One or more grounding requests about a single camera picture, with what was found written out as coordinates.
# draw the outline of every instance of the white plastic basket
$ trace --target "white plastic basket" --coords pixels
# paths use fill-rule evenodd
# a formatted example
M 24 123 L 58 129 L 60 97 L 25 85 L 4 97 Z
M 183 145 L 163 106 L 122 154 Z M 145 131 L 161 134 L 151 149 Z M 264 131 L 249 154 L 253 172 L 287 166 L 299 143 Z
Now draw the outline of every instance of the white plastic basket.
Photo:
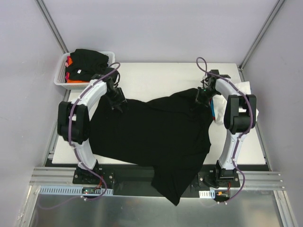
M 108 65 L 115 62 L 115 54 L 110 51 L 100 51 L 100 53 L 108 56 Z M 55 85 L 62 86 L 67 90 L 83 90 L 89 83 L 65 83 L 65 62 L 67 56 L 70 56 L 71 53 L 65 53 L 57 65 L 56 74 L 53 79 Z

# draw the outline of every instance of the black cloth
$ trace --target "black cloth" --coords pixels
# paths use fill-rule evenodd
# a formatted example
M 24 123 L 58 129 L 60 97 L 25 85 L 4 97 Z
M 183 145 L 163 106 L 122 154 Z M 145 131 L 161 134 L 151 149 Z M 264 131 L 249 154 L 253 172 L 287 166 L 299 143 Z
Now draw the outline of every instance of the black cloth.
M 153 166 L 152 186 L 178 205 L 210 149 L 209 107 L 194 111 L 197 89 L 147 103 L 128 99 L 128 111 L 112 111 L 101 97 L 90 121 L 94 154 L 140 166 Z
M 65 71 L 72 80 L 90 81 L 96 73 L 103 74 L 108 66 L 108 56 L 92 50 L 77 49 L 71 53 L 71 60 L 72 64 Z

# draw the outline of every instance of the white table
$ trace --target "white table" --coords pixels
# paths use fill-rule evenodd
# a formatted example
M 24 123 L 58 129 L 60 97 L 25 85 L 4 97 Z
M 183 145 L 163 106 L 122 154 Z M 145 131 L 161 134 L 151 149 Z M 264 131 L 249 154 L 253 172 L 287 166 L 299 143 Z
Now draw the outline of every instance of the white table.
M 232 63 L 209 63 L 208 70 L 217 69 L 220 74 L 228 74 L 234 83 L 241 82 L 238 68 Z M 129 99 L 150 101 L 169 96 L 175 92 L 200 85 L 204 73 L 195 63 L 122 63 L 119 69 L 121 80 L 119 86 Z M 80 91 L 71 91 L 69 100 L 77 98 Z M 91 109 L 92 117 L 98 103 Z M 204 164 L 215 164 L 220 157 L 225 143 L 224 125 L 212 122 L 209 128 L 211 142 L 210 152 Z M 95 155 L 99 164 L 125 164 L 119 160 Z M 76 164 L 77 159 L 66 141 L 59 136 L 53 156 L 53 164 Z M 238 158 L 239 165 L 264 165 L 260 142 L 255 129 L 246 137 Z

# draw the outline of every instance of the gray wall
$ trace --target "gray wall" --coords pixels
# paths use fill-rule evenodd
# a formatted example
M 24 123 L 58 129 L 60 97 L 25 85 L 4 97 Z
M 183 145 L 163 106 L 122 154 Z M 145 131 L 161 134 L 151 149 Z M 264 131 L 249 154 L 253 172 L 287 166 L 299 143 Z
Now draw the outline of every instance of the gray wall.
M 282 171 L 303 226 L 303 1 L 286 1 L 244 69 L 273 170 Z
M 243 60 L 276 0 L 45 0 L 70 52 L 122 62 Z
M 0 46 L 0 226 L 12 227 L 62 99 L 53 84 L 62 52 L 33 0 L 0 4 Z

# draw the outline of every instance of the white towel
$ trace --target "white towel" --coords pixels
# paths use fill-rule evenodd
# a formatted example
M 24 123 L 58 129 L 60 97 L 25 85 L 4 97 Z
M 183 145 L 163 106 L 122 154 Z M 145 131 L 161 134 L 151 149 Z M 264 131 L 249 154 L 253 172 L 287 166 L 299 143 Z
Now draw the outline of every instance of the white towel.
M 243 93 L 250 95 L 251 90 L 250 90 L 250 82 L 242 82 L 235 84 L 235 86 Z M 215 116 L 215 122 L 218 124 L 223 124 L 224 123 L 224 114 L 225 114 L 225 109 L 226 109 L 226 104 L 227 100 L 220 95 L 216 95 L 213 97 L 213 102 L 214 102 L 214 116 Z M 257 121 L 257 116 L 259 114 L 259 111 L 256 111 L 256 121 Z

